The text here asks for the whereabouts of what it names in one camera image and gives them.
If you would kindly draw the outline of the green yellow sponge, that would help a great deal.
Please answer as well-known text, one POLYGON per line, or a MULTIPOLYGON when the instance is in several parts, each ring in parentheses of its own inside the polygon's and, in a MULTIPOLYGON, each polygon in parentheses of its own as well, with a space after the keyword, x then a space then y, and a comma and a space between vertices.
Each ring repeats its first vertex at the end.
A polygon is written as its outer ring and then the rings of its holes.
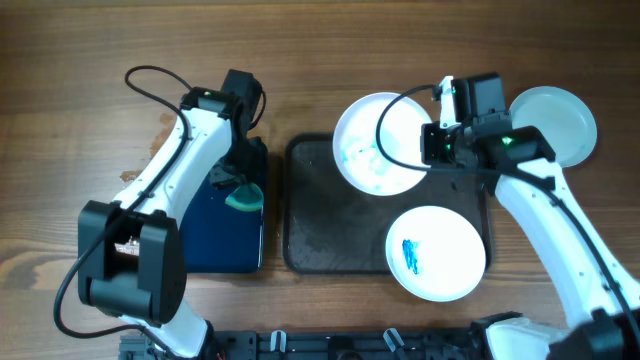
POLYGON ((225 204, 238 211, 255 212, 262 209, 264 195, 255 183, 244 183, 226 197, 225 204))

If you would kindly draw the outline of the pale blue plate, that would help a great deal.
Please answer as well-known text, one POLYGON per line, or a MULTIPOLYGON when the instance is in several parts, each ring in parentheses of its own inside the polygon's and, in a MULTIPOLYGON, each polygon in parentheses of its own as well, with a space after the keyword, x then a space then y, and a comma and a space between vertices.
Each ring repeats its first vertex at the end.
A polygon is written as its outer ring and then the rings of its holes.
POLYGON ((563 167, 576 166, 597 143, 595 118, 576 95, 557 87, 539 86, 518 95, 510 106, 513 127, 536 127, 563 167))

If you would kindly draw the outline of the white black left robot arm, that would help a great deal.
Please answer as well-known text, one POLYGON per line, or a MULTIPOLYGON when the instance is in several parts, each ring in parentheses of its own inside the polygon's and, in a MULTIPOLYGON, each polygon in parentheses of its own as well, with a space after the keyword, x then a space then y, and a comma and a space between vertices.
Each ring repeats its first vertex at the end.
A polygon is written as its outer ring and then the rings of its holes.
POLYGON ((55 325, 82 339, 134 330, 148 339, 147 354, 164 359, 223 359, 213 325, 184 299, 187 265, 180 225, 203 183, 228 188, 222 204, 260 212, 258 184, 267 149, 248 132, 266 107, 266 93, 249 72, 231 69, 218 90, 189 86, 178 105, 172 135, 138 179, 108 202, 88 202, 78 217, 78 257, 53 307, 55 325), (78 298, 122 325, 84 334, 62 321, 61 305, 73 279, 78 298))

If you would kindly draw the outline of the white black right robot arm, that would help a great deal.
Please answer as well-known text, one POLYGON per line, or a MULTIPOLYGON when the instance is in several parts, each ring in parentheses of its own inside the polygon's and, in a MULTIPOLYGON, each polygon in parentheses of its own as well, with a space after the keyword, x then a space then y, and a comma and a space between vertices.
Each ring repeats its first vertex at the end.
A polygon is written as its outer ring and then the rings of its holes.
POLYGON ((543 133, 513 124, 500 76, 447 76, 431 90, 441 115, 423 128, 423 163, 485 183, 526 234, 566 317, 564 330, 524 317, 492 323, 485 330, 492 357, 638 358, 639 282, 580 208, 543 133))

